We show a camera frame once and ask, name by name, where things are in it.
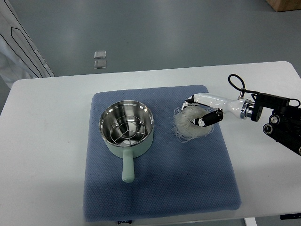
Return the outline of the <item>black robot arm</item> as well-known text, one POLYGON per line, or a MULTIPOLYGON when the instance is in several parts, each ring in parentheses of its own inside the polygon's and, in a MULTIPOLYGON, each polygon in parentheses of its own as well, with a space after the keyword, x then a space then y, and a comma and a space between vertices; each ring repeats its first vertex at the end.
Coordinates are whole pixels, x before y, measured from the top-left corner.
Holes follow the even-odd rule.
POLYGON ((231 74, 229 84, 240 91, 239 100, 245 93, 251 94, 252 101, 246 100, 242 116, 258 122, 264 108, 272 110, 269 122, 263 126, 263 132, 276 142, 294 153, 301 154, 301 102, 298 99, 275 96, 258 91, 247 90, 243 79, 231 74))

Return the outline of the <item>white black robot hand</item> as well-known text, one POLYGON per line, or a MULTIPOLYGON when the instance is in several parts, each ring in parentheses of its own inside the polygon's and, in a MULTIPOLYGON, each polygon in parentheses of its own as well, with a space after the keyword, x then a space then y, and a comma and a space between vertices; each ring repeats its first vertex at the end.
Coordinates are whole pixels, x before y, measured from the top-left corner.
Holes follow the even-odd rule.
POLYGON ((209 107, 212 112, 206 113, 204 116, 194 116, 190 123, 199 127, 208 127, 223 120, 224 113, 231 113, 239 119, 246 119, 252 116, 252 107, 254 103, 246 98, 231 100, 209 93, 194 94, 182 105, 182 109, 189 106, 209 107))

